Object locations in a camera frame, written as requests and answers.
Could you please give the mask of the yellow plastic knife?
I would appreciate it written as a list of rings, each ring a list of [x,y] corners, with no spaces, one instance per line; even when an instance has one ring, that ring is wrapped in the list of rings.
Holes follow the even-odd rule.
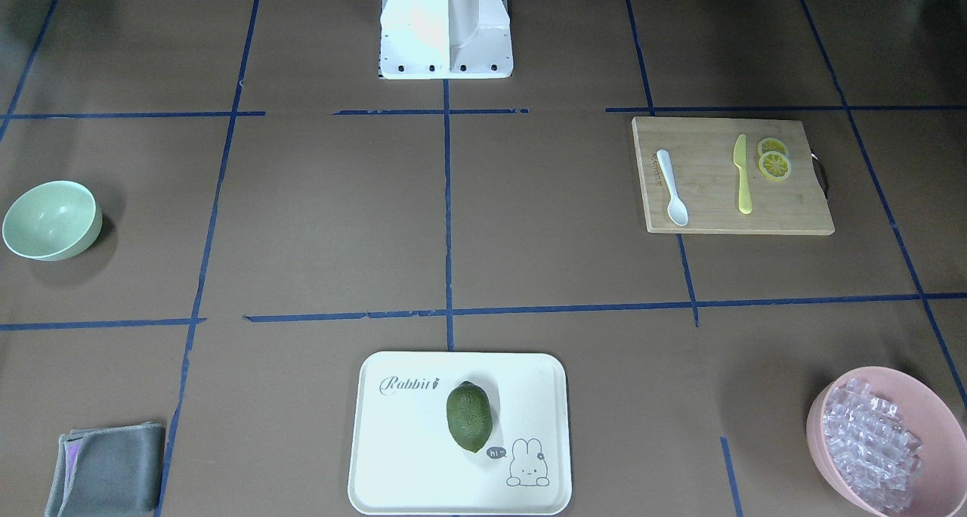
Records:
[[[747,175],[747,136],[741,132],[733,148],[733,165],[737,169],[737,208],[740,214],[752,214],[752,190]]]

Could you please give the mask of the bamboo cutting board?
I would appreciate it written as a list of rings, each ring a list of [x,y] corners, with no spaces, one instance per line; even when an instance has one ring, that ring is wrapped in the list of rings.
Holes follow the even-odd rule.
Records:
[[[631,124],[646,229],[652,234],[751,234],[829,236],[835,232],[826,196],[813,169],[804,125],[795,120],[636,116]],[[747,136],[747,175],[752,214],[738,211],[738,172],[733,148]],[[758,168],[758,142],[779,138],[788,147],[792,173],[767,179]],[[670,152],[688,225],[669,220],[669,193],[656,152]]]

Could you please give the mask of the white plastic spoon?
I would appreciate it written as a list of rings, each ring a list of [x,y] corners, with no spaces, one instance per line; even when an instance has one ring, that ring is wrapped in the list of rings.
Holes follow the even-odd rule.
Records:
[[[686,204],[684,204],[684,201],[679,196],[670,152],[666,149],[659,149],[656,155],[660,172],[662,172],[664,181],[666,181],[669,193],[666,214],[673,224],[676,224],[678,227],[686,227],[690,223],[690,214],[688,214]]]

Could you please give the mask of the light green bowl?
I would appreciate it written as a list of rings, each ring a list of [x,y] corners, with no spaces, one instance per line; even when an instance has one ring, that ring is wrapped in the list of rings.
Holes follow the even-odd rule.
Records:
[[[100,235],[101,206],[93,193],[73,181],[32,187],[11,204],[2,238],[15,255],[55,262],[82,254]]]

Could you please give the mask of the pink bowl with ice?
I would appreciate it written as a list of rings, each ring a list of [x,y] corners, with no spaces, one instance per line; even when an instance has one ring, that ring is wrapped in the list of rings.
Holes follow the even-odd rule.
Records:
[[[860,367],[833,380],[809,407],[807,443],[826,482],[871,515],[965,508],[965,430],[907,373]]]

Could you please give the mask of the green avocado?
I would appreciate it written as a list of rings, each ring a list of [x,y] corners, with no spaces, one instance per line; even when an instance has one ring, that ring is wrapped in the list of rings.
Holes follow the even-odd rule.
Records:
[[[446,397],[446,427],[463,450],[483,449],[493,433],[493,410],[486,391],[469,380],[459,383]]]

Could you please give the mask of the grey folded cloth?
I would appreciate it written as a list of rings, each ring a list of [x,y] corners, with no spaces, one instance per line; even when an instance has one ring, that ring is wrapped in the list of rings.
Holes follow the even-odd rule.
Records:
[[[45,516],[138,516],[158,506],[165,427],[158,422],[60,435]]]

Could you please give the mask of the white rabbit tray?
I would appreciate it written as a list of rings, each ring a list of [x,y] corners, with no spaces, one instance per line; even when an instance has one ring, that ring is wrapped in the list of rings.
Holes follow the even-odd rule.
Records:
[[[360,366],[348,499],[367,515],[556,515],[567,378],[546,353],[380,351]]]

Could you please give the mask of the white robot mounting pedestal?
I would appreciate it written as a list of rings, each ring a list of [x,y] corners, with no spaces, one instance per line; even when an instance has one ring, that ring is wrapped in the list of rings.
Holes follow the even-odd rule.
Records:
[[[514,70],[508,0],[382,0],[389,80],[504,79]]]

